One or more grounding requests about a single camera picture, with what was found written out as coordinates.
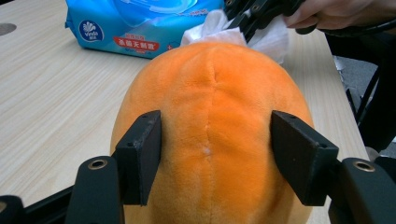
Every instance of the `screw hole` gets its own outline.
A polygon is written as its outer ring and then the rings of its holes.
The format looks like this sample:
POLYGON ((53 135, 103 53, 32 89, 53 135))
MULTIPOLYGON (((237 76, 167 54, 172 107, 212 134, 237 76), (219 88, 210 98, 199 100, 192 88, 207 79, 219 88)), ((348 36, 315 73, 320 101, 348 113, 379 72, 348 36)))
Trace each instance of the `screw hole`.
POLYGON ((92 161, 88 165, 88 168, 90 170, 99 170, 99 169, 102 169, 103 167, 105 167, 106 165, 107 165, 107 161, 106 160, 96 160, 96 161, 92 161))
POLYGON ((366 162, 363 162, 363 161, 355 161, 355 162, 353 162, 353 165, 356 168, 363 170, 365 172, 374 172, 375 171, 374 166, 372 166, 366 162))
POLYGON ((0 35, 7 35, 17 29, 12 23, 0 23, 0 35))

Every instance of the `orange plush object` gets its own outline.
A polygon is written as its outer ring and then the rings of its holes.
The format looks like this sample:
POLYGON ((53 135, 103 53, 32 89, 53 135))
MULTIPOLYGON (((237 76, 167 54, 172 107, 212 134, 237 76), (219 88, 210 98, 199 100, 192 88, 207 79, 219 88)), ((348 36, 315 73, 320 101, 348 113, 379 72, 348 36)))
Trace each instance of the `orange plush object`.
POLYGON ((126 206, 132 223, 305 223, 276 168, 273 110, 313 122, 296 84, 246 47, 197 43, 152 60, 127 91, 111 148, 141 114, 162 111, 163 148, 148 206, 126 206))

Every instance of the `white tissue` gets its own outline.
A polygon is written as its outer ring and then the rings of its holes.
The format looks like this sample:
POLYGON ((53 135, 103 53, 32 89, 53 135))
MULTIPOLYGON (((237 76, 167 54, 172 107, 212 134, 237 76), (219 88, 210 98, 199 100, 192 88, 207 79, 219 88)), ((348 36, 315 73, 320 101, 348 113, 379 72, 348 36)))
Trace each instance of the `white tissue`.
POLYGON ((248 43, 238 27, 226 29, 229 24, 224 11, 213 10, 207 14, 203 24, 184 33, 180 46, 203 41, 234 43, 255 49, 283 63, 289 48, 289 32, 281 16, 275 17, 265 29, 257 30, 248 43))

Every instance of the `black metal frame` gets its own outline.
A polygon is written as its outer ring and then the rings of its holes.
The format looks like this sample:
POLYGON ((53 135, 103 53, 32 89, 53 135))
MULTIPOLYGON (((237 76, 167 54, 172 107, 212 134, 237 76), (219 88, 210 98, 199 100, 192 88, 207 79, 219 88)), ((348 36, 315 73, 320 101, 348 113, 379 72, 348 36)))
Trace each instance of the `black metal frame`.
MULTIPOLYGON (((396 185, 369 161, 336 159, 338 147, 299 118, 274 111, 272 144, 280 173, 304 205, 329 195, 332 223, 396 223, 396 185)), ((123 205, 146 205, 161 156, 161 113, 139 117, 112 157, 83 162, 73 187, 24 208, 0 197, 0 223, 124 223, 123 205)))

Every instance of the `hand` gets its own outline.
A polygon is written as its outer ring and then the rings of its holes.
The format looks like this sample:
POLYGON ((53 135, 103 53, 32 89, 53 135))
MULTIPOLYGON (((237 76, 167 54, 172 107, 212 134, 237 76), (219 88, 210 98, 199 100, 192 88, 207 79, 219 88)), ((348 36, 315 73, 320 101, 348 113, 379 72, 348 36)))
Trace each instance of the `hand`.
POLYGON ((290 17, 289 28, 319 29, 379 24, 396 18, 396 0, 305 0, 290 17))

